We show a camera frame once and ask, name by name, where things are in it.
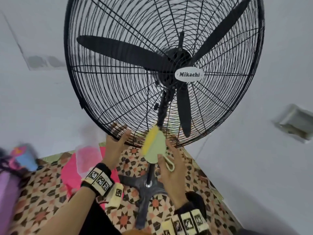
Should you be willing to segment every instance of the plastic container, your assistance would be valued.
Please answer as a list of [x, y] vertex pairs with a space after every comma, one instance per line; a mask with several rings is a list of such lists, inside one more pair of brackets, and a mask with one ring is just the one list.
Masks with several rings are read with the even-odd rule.
[[85, 178], [94, 166], [102, 160], [99, 145], [80, 145], [75, 151], [77, 173]]

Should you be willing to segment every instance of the wire grille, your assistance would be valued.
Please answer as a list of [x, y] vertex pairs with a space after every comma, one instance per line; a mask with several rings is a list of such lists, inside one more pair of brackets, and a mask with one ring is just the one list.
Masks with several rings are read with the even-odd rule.
[[[242, 0], [69, 0], [65, 17], [65, 57], [69, 76], [88, 115], [106, 133], [112, 125], [133, 132], [128, 144], [140, 147], [157, 122], [156, 103], [165, 87], [156, 73], [92, 52], [76, 41], [95, 35], [125, 41], [164, 53], [178, 46], [191, 55]], [[192, 143], [216, 129], [234, 110], [255, 74], [264, 39], [263, 0], [248, 8], [224, 38], [196, 64], [205, 77], [188, 83], [192, 109], [189, 138], [181, 130], [176, 96], [164, 122], [166, 137], [178, 146]]]

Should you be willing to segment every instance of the star pattern carpet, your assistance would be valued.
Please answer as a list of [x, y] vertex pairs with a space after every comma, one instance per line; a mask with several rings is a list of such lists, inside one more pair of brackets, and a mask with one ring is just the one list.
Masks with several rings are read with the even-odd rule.
[[[241, 225], [214, 195], [213, 189], [215, 188], [212, 183], [200, 169], [194, 166], [192, 158], [187, 157], [183, 150], [180, 150], [180, 153], [188, 169], [185, 177], [186, 191], [193, 190], [204, 199], [211, 234], [230, 235], [236, 233]], [[61, 157], [58, 161], [40, 166], [36, 172], [28, 175], [26, 178], [28, 183], [21, 189], [20, 198], [15, 207], [9, 235], [36, 234], [68, 201], [66, 187], [62, 183], [60, 175], [61, 169], [71, 154], [64, 153], [64, 155], [67, 157]], [[140, 155], [139, 149], [128, 147], [122, 152], [116, 168], [119, 174], [139, 176], [146, 173], [147, 162]], [[156, 165], [155, 174], [161, 181], [158, 165]], [[106, 211], [112, 223], [121, 232], [134, 228], [138, 200], [138, 191], [125, 186], [120, 207]], [[174, 214], [174, 206], [170, 199], [162, 194], [154, 196], [150, 202], [144, 231], [159, 235], [162, 234], [161, 222]]]

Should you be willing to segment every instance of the fan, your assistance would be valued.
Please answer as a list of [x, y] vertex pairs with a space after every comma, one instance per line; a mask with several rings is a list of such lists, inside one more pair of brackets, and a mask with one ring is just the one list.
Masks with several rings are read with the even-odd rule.
[[[80, 105], [106, 133], [141, 147], [154, 125], [176, 146], [216, 129], [255, 74], [264, 39], [263, 0], [69, 0], [64, 46]], [[166, 194], [154, 164], [138, 178], [136, 228], [150, 198]]]

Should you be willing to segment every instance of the fan pole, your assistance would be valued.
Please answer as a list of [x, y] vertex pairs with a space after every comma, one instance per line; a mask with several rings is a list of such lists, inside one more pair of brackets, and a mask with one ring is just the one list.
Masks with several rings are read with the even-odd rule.
[[[158, 114], [157, 114], [157, 126], [160, 130], [162, 130], [163, 123], [166, 117], [168, 103], [173, 99], [174, 90], [167, 89], [163, 91], [162, 99], [160, 102]], [[150, 164], [147, 169], [147, 178], [145, 182], [146, 187], [150, 187], [152, 185], [152, 177], [154, 176], [155, 164]]]

